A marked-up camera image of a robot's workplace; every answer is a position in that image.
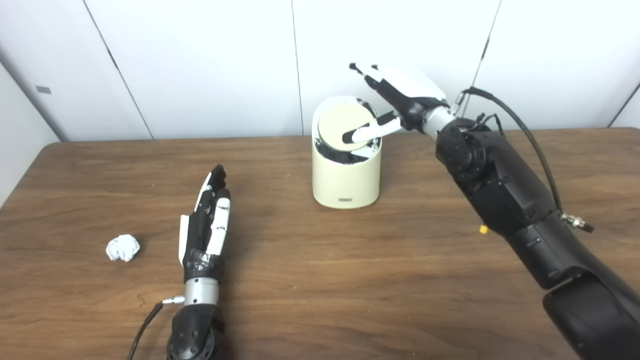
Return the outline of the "black and white left hand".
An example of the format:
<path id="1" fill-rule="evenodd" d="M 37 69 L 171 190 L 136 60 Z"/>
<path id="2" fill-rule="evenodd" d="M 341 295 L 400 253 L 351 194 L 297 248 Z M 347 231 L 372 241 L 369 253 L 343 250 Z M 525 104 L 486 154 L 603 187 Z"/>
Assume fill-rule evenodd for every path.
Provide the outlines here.
<path id="1" fill-rule="evenodd" d="M 215 166 L 206 176 L 190 215 L 180 217 L 178 259 L 183 280 L 209 278 L 221 281 L 226 262 L 222 250 L 231 213 L 231 192 L 227 189 L 226 170 Z"/>

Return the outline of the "black and white right hand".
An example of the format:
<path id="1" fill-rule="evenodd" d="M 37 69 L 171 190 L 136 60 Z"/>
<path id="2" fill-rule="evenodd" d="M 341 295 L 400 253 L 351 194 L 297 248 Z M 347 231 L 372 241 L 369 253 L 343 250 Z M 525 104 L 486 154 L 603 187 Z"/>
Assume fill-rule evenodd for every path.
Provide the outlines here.
<path id="1" fill-rule="evenodd" d="M 349 68 L 362 75 L 393 110 L 342 135 L 344 144 L 368 142 L 404 129 L 417 131 L 432 139 L 456 117 L 446 95 L 420 70 L 391 64 L 350 63 Z"/>

